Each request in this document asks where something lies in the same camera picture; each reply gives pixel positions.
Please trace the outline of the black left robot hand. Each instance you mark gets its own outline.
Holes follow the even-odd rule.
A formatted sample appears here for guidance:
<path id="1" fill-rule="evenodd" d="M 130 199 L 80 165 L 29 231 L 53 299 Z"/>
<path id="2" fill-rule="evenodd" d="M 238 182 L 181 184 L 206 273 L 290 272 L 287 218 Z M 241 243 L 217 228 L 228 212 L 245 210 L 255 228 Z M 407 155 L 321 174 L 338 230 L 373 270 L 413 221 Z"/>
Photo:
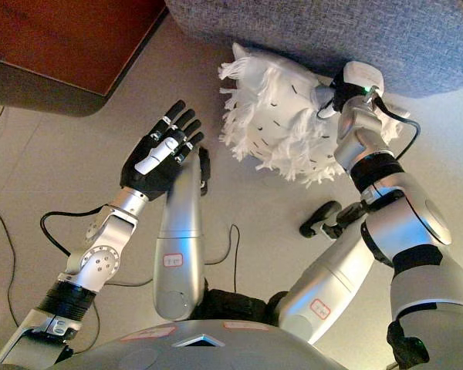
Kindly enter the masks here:
<path id="1" fill-rule="evenodd" d="M 143 136 L 126 159 L 120 186 L 152 201 L 168 192 L 187 156 L 204 139 L 201 121 L 179 99 Z"/>

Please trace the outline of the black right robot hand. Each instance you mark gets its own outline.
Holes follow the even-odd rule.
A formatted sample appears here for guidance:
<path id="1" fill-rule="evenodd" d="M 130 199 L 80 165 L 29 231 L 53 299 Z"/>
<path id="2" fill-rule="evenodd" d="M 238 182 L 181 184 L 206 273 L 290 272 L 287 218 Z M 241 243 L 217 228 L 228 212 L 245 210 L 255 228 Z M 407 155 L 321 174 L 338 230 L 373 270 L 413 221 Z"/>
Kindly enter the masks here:
<path id="1" fill-rule="evenodd" d="M 365 62 L 348 62 L 328 85 L 319 84 L 311 93 L 311 100 L 319 106 L 316 116 L 328 119 L 341 113 L 343 106 L 355 96 L 384 94 L 381 71 Z"/>

